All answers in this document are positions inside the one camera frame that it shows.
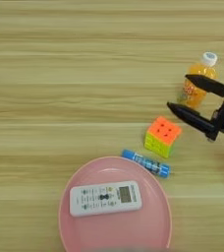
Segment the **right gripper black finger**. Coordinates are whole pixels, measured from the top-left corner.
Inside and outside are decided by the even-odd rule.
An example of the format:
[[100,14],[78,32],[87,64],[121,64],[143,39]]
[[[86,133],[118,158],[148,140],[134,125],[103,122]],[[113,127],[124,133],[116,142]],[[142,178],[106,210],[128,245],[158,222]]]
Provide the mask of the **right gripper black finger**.
[[167,106],[179,119],[204,133],[208,140],[216,140],[215,126],[197,111],[178,103],[168,102]]
[[224,97],[224,84],[203,75],[187,74],[186,78],[191,81],[197,88]]

